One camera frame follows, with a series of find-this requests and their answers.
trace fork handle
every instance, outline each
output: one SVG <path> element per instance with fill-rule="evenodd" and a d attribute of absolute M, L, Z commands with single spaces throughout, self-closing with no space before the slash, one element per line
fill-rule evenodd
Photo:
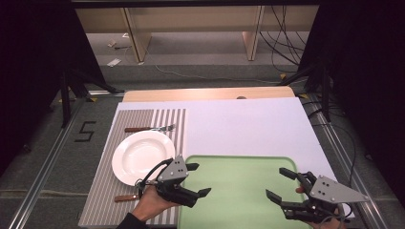
<path fill-rule="evenodd" d="M 140 131 L 149 131 L 150 127 L 127 127 L 124 129 L 125 133 L 129 133 L 129 132 L 140 132 Z"/>

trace white plate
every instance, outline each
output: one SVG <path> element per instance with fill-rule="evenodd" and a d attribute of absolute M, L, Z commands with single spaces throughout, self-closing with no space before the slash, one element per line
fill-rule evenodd
<path fill-rule="evenodd" d="M 142 131 L 125 138 L 113 155 L 113 171 L 125 184 L 135 186 L 138 179 L 146 175 L 160 162 L 176 156 L 172 140 L 156 131 Z M 158 168 L 149 179 L 156 178 Z"/>

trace knife handle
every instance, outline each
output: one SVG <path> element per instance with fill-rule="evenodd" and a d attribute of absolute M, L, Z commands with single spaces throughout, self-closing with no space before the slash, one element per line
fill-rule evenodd
<path fill-rule="evenodd" d="M 124 195 L 124 196 L 116 196 L 114 198 L 114 202 L 123 202 L 123 201 L 131 201 L 139 199 L 138 195 Z"/>

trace green tray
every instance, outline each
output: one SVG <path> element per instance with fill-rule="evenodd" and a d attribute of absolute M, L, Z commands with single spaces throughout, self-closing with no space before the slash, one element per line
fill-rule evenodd
<path fill-rule="evenodd" d="M 309 228 L 304 222 L 287 220 L 281 208 L 266 197 L 266 189 L 283 201 L 302 202 L 295 193 L 298 181 L 279 174 L 285 167 L 296 172 L 287 157 L 190 156 L 186 163 L 199 163 L 183 187 L 198 192 L 212 188 L 193 208 L 181 207 L 179 229 L 276 229 Z"/>

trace fork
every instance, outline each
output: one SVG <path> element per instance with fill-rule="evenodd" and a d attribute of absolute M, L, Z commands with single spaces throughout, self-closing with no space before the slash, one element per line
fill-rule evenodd
<path fill-rule="evenodd" d="M 172 124 L 169 126 L 162 126 L 162 127 L 127 127 L 124 129 L 125 133 L 129 132 L 140 132 L 140 131 L 158 131 L 158 132 L 170 132 L 176 128 L 176 124 Z"/>

